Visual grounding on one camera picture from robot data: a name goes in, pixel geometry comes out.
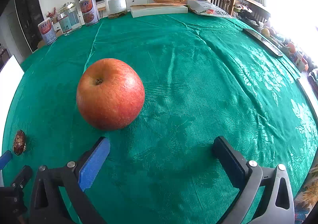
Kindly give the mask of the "tray of toys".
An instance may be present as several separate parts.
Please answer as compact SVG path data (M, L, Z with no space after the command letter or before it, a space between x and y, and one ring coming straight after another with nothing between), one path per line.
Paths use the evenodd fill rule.
M274 46L276 46L283 54L285 54L300 72L305 72L317 81L317 64L309 55L300 51L296 44L284 36L282 36L272 26L270 17L259 20L249 10L240 10L236 16L254 28L256 31L265 36Z

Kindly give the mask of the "right red-labelled tin can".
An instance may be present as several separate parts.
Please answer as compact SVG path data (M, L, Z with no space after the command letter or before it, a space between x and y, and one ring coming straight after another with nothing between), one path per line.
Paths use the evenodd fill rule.
M83 21L86 26L94 25L99 22L99 13L96 0L80 0L80 9Z

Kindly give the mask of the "black-lidded clear canister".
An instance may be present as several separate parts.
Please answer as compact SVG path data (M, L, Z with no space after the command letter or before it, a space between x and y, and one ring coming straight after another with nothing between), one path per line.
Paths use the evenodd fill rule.
M119 18L127 14L126 0L104 0L104 2L109 19Z

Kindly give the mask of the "wooden crib rail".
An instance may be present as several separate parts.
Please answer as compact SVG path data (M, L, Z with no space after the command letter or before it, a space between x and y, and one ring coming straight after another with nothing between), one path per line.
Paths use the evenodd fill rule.
M235 11L235 5L247 6L252 11L252 15L257 19L257 21L262 21L263 23L270 18L270 11L261 3L255 0L206 0L212 4L220 7L228 14L233 16Z

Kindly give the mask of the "green satin tablecloth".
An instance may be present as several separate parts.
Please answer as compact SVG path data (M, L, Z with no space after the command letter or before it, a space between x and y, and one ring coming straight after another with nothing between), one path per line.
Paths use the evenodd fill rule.
M215 223L237 194L211 153L225 137L245 158L286 166L300 190L317 151L317 126L300 73L247 36L237 19L196 14L104 18L59 37L23 63L4 129L26 151L3 170L10 185L24 165L59 168L104 136L111 151L87 196L107 223ZM126 128L103 131L78 111L76 91L94 62L130 65L144 106Z

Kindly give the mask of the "tall black cabinet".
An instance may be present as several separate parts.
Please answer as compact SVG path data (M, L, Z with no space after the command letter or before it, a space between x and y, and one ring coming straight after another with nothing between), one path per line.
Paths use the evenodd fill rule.
M39 0L15 0L15 7L25 39L34 52L42 40L38 24L44 20Z

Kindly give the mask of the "white plastic snack bag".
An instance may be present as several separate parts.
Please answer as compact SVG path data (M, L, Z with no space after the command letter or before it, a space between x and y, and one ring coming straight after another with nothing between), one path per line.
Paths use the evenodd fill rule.
M208 1L188 0L187 5L188 8L197 15L232 18L226 11Z

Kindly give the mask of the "dark wrinkled fruit near apple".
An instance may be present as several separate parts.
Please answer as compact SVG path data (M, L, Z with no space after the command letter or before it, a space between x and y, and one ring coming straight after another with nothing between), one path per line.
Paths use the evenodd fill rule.
M18 130L14 137L13 152L19 156L26 150L26 136L23 130Z

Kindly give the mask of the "red flower vase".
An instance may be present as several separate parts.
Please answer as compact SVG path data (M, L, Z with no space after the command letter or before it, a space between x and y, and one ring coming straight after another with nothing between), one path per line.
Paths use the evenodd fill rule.
M53 24L56 24L58 22L57 19L57 8L54 7L52 11L48 11L46 14L46 17L49 18Z

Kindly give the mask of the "large red apple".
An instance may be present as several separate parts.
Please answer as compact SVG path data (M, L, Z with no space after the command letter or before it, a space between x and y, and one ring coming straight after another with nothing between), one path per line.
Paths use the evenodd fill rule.
M134 121L145 99L143 83L128 64L114 58L93 63L80 78L76 101L81 116L103 130L122 129Z

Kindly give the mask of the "white cardboard box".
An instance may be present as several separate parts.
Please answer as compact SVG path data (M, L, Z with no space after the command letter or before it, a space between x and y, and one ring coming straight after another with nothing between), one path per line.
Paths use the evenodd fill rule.
M1 69L1 155L4 144L4 129L9 109L24 71L14 55Z

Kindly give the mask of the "white flat box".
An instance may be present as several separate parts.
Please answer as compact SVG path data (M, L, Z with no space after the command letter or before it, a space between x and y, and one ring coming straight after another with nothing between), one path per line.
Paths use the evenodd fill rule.
M149 3L131 5L130 12L133 18L163 14L187 14L188 7L180 3Z

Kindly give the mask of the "floral cushion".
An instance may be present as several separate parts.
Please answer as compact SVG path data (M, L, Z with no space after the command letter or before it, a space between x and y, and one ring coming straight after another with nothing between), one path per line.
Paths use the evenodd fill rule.
M315 164L294 198L295 223L317 223L315 213L310 216L312 210L317 206L317 164Z

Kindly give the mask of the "glass jar teal label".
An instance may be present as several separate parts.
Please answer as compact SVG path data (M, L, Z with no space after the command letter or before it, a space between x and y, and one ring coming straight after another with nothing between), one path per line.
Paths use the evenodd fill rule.
M62 33L65 36L70 35L72 32L82 27L77 6L74 2L65 3L59 9L57 19Z

